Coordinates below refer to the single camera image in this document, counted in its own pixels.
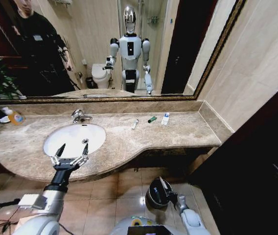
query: white toilet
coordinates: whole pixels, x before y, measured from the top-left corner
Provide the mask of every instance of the white toilet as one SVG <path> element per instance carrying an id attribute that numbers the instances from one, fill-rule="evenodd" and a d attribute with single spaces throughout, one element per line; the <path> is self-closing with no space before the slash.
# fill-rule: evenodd
<path id="1" fill-rule="evenodd" d="M 109 80 L 111 78 L 111 70 L 103 70 L 105 64 L 93 64 L 92 65 L 92 78 L 98 85 L 99 89 L 107 89 L 109 86 Z"/>

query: dark wooden door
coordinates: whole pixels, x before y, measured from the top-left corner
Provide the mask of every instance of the dark wooden door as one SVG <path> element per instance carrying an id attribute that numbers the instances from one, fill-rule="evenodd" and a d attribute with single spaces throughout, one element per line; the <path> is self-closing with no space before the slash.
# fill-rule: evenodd
<path id="1" fill-rule="evenodd" d="M 26 76 L 28 65 L 20 56 L 19 39 L 12 28 L 8 7 L 13 11 L 14 3 L 11 0 L 0 0 L 0 58 L 8 67 L 8 75 L 18 77 L 16 82 L 20 82 Z"/>
<path id="2" fill-rule="evenodd" d="M 181 94 L 191 74 L 217 0 L 180 0 L 162 94 Z"/>
<path id="3" fill-rule="evenodd" d="M 222 235 L 278 235 L 278 92 L 194 173 Z"/>

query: orange bottle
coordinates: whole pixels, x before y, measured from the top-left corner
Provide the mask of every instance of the orange bottle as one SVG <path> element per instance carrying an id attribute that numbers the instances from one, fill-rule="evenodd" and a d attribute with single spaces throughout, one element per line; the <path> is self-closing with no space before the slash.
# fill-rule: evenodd
<path id="1" fill-rule="evenodd" d="M 25 117 L 23 117 L 16 111 L 9 109 L 8 107 L 4 107 L 2 110 L 8 116 L 8 119 L 10 119 L 10 121 L 15 125 L 22 124 L 23 121 L 25 121 Z"/>

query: mirror frame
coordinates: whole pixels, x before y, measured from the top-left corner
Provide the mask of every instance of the mirror frame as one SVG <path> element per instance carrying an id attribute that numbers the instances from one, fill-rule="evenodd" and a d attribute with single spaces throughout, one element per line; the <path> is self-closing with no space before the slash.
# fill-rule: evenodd
<path id="1" fill-rule="evenodd" d="M 106 97 L 106 98 L 61 98 L 57 96 L 28 96 L 27 99 L 0 99 L 0 104 L 38 104 L 38 103 L 88 103 L 88 102 L 123 102 L 123 101 L 181 101 L 196 100 L 212 71 L 215 62 L 221 53 L 229 34 L 240 15 L 246 0 L 236 0 L 232 11 L 224 25 L 221 35 L 215 45 L 210 59 L 204 69 L 201 79 L 193 95 L 172 94 L 156 96 L 138 96 L 138 97 Z"/>

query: chrome faucet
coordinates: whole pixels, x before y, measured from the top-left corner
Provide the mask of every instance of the chrome faucet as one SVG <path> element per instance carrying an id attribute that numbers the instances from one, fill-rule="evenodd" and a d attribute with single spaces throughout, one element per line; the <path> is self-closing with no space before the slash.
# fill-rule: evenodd
<path id="1" fill-rule="evenodd" d="M 75 112 L 73 112 L 71 114 L 71 117 L 74 119 L 74 121 L 72 122 L 75 124 L 77 124 L 77 122 L 79 121 L 92 120 L 91 116 L 84 115 L 84 113 L 80 109 L 77 109 Z"/>

